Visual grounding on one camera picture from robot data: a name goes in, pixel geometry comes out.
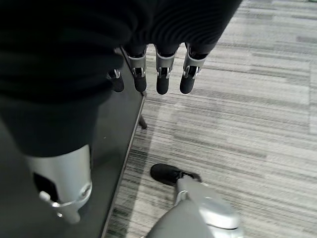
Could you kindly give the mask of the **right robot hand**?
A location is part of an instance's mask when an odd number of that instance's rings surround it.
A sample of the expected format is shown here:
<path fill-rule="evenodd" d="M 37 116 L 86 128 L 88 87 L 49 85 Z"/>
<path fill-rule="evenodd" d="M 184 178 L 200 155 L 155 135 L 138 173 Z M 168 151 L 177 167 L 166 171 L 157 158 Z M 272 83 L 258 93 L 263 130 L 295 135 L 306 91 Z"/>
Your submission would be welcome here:
<path fill-rule="evenodd" d="M 197 74 L 238 0 L 3 0 L 0 118 L 26 157 L 39 197 L 69 223 L 91 196 L 91 142 L 99 106 L 121 91 L 127 59 L 144 92 L 146 50 L 156 48 L 157 92 L 168 91 L 187 48 L 180 91 Z M 122 48 L 125 57 L 115 50 Z"/>

